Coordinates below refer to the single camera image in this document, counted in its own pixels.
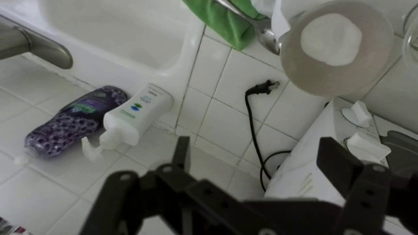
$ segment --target screw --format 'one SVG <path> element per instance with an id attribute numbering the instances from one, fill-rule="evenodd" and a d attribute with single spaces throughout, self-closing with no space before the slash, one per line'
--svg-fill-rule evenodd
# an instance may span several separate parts
<path id="1" fill-rule="evenodd" d="M 172 166 L 165 166 L 163 167 L 163 172 L 168 173 L 168 172 L 172 172 L 173 171 L 173 167 Z"/>
<path id="2" fill-rule="evenodd" d="M 348 228 L 344 231 L 344 235 L 363 235 L 363 234 L 355 229 Z"/>
<path id="3" fill-rule="evenodd" d="M 379 165 L 374 165 L 373 170 L 378 171 L 378 172 L 385 172 L 385 168 Z"/>
<path id="4" fill-rule="evenodd" d="M 130 179 L 130 174 L 123 174 L 123 175 L 120 176 L 119 179 L 123 180 L 123 181 L 129 180 Z"/>
<path id="5" fill-rule="evenodd" d="M 277 235 L 275 231 L 270 228 L 262 228 L 258 232 L 258 235 Z"/>

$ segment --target green cloth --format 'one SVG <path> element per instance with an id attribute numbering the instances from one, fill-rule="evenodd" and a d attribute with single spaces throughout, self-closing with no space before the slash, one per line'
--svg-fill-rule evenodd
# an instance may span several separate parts
<path id="1" fill-rule="evenodd" d="M 265 19 L 251 5 L 250 0 L 229 0 L 253 19 Z M 225 39 L 234 49 L 241 51 L 255 37 L 254 27 L 213 0 L 183 0 L 190 10 Z"/>

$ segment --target metal spoon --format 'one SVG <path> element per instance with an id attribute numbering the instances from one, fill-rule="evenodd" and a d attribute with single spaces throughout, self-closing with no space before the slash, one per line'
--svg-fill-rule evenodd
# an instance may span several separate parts
<path id="1" fill-rule="evenodd" d="M 221 4 L 225 8 L 229 9 L 233 13 L 245 19 L 248 23 L 254 26 L 255 36 L 260 44 L 269 50 L 271 53 L 279 55 L 281 43 L 277 42 L 274 33 L 271 30 L 271 20 L 253 20 L 244 14 L 242 11 L 238 10 L 230 1 L 228 0 L 215 0 L 217 3 Z"/>

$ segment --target white knob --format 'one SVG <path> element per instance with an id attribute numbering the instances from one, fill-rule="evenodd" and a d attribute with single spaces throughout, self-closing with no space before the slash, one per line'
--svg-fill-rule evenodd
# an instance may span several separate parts
<path id="1" fill-rule="evenodd" d="M 379 163 L 391 149 L 363 132 L 355 133 L 347 141 L 348 150 L 360 160 Z"/>
<path id="2" fill-rule="evenodd" d="M 372 115 L 367 110 L 366 105 L 361 101 L 357 101 L 355 104 L 353 104 L 353 106 L 351 106 L 351 108 L 343 108 L 342 114 L 348 121 L 357 126 L 364 128 L 370 126 Z"/>

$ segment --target purple bottle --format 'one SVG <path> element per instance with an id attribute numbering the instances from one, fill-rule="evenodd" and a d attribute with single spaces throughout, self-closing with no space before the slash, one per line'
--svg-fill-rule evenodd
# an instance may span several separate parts
<path id="1" fill-rule="evenodd" d="M 75 141 L 99 130 L 105 113 L 126 101 L 126 93 L 112 86 L 99 88 L 76 99 L 26 136 L 28 154 L 37 158 L 57 156 Z"/>

